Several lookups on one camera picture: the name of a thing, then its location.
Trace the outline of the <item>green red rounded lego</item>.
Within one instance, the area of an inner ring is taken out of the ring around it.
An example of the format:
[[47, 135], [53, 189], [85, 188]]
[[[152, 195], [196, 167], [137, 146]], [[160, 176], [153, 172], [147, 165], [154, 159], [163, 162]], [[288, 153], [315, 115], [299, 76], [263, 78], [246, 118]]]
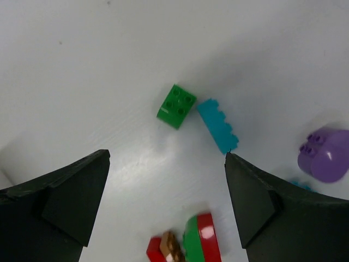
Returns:
[[189, 218], [183, 233], [183, 248], [186, 261], [222, 261], [210, 212], [199, 213]]

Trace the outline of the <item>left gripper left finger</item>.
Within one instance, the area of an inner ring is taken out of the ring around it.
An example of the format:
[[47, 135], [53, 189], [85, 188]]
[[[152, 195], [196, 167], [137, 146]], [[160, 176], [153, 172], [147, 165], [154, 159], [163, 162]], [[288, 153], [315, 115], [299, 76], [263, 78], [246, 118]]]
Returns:
[[1, 261], [79, 261], [110, 168], [108, 150], [1, 190]]

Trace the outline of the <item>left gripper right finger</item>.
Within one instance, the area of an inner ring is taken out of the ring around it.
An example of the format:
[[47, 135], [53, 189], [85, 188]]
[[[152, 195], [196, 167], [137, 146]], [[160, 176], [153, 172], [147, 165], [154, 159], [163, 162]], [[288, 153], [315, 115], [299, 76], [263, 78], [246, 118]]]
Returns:
[[226, 180], [249, 261], [348, 261], [348, 201], [311, 192], [228, 153]]

